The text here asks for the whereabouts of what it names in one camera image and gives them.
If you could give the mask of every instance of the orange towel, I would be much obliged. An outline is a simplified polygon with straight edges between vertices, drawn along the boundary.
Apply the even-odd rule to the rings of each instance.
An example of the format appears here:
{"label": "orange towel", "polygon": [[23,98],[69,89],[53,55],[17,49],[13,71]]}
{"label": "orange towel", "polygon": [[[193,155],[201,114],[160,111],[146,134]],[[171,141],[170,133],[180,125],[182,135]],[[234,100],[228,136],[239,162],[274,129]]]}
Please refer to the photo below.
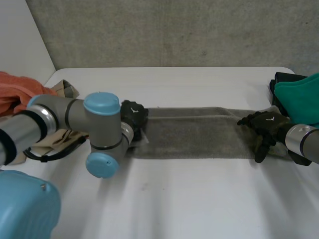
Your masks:
{"label": "orange towel", "polygon": [[0,71],[0,117],[25,110],[29,100],[41,94],[57,95],[32,78]]}

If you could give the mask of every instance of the white wall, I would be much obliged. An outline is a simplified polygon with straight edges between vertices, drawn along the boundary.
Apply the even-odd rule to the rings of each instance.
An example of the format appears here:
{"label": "white wall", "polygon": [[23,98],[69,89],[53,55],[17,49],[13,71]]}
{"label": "white wall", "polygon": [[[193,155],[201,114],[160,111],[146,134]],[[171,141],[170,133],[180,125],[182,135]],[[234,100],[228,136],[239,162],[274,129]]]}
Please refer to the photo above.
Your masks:
{"label": "white wall", "polygon": [[0,0],[0,71],[43,84],[55,72],[25,0]]}

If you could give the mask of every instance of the teal towel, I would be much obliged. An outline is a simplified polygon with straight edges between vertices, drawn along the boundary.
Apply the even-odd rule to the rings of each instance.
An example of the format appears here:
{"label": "teal towel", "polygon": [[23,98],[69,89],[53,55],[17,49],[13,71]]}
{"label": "teal towel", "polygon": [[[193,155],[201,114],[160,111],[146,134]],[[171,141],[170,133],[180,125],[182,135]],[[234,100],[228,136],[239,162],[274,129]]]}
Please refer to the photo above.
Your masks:
{"label": "teal towel", "polygon": [[319,127],[319,73],[300,81],[275,84],[275,96],[293,123]]}

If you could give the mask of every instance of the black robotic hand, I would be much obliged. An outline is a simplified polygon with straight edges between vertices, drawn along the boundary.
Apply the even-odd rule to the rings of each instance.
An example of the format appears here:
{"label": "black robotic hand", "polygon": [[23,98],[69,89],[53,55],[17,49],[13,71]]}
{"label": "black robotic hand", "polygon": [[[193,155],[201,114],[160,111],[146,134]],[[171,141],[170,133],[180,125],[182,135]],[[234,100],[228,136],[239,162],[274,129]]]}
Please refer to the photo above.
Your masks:
{"label": "black robotic hand", "polygon": [[133,140],[141,138],[140,129],[146,124],[149,110],[135,101],[123,101],[121,105],[121,121],[127,123],[134,131]]}
{"label": "black robotic hand", "polygon": [[270,146],[276,145],[278,142],[278,130],[290,120],[276,112],[255,112],[253,115],[248,115],[237,122],[238,125],[246,125],[252,128],[257,135],[262,136],[262,142],[256,148],[255,161],[261,163]]}

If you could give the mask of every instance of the gray wall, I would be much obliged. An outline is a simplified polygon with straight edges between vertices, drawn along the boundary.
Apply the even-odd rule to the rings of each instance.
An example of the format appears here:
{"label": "gray wall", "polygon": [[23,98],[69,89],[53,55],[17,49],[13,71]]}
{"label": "gray wall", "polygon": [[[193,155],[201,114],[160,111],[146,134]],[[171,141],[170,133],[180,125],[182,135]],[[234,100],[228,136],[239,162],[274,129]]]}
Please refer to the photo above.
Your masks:
{"label": "gray wall", "polygon": [[56,69],[319,71],[319,0],[27,0]]}

